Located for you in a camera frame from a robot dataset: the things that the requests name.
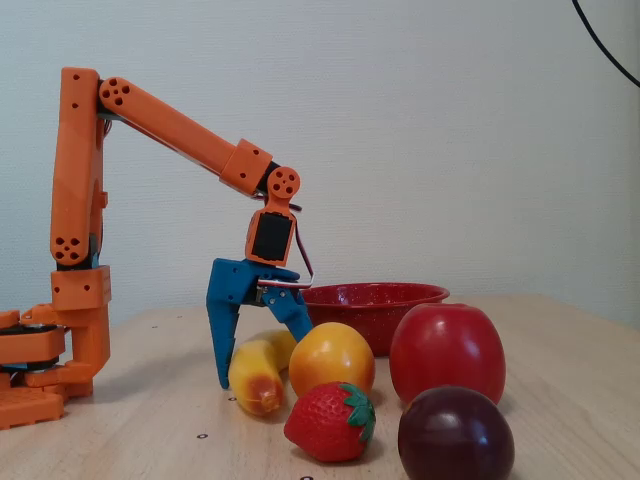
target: red bowl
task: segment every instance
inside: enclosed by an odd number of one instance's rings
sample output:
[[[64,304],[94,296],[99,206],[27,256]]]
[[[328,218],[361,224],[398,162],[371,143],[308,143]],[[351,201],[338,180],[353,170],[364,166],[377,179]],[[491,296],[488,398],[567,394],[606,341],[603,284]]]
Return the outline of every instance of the red bowl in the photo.
[[[313,326],[339,322],[355,328],[376,357],[389,355],[402,317],[421,303],[442,303],[449,291],[419,283],[351,283],[303,290]]]

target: toy banana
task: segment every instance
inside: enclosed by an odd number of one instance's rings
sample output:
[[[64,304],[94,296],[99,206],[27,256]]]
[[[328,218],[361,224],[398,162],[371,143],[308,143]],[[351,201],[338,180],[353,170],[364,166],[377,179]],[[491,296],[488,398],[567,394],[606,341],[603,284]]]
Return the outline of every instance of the toy banana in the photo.
[[[229,386],[247,412],[265,416],[284,403],[280,372],[296,346],[288,330],[268,330],[241,344],[229,365]]]

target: bowl rim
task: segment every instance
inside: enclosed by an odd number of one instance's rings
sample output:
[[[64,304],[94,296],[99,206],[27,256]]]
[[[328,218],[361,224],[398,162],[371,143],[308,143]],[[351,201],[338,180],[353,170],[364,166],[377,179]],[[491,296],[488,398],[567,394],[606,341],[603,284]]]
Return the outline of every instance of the bowl rim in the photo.
[[[415,305],[420,305],[423,303],[437,303],[437,302],[441,302],[442,300],[448,298],[451,295],[451,292],[444,288],[441,287],[439,285],[433,285],[430,283],[419,283],[419,282],[358,282],[358,283],[340,283],[340,284],[335,284],[335,285],[322,285],[322,286],[318,286],[318,287],[312,287],[309,290],[319,290],[322,288],[339,288],[339,287],[358,287],[358,286],[374,286],[374,285],[397,285],[397,286],[402,286],[402,285],[412,285],[412,286],[418,286],[418,287],[429,287],[432,288],[435,292],[437,292],[436,295],[433,295],[431,297],[424,297],[424,298],[418,298],[415,300],[406,300],[406,301],[401,301],[401,302],[394,302],[394,303],[377,303],[377,304],[371,304],[371,305],[344,305],[342,303],[314,303],[314,302],[309,302],[305,299],[305,303],[307,306],[311,306],[314,308],[324,308],[324,309],[331,309],[331,310],[366,310],[366,309],[386,309],[386,308],[398,308],[398,307],[411,307],[411,306],[415,306]]]

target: toy orange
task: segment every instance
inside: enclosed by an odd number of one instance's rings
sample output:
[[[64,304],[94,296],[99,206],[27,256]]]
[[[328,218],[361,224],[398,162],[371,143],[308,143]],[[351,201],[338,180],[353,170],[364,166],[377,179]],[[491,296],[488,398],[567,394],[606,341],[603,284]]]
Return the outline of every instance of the toy orange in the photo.
[[[350,383],[368,395],[375,365],[371,347],[362,335],[348,325],[327,322],[298,342],[289,361],[289,379],[299,397],[331,382]]]

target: toy strawberry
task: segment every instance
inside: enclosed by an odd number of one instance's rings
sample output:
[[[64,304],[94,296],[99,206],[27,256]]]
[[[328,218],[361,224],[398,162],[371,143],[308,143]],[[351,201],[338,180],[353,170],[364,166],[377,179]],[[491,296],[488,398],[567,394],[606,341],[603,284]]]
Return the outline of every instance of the toy strawberry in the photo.
[[[375,424],[373,405],[358,387],[331,382],[298,399],[284,435],[320,462],[343,462],[362,455]]]

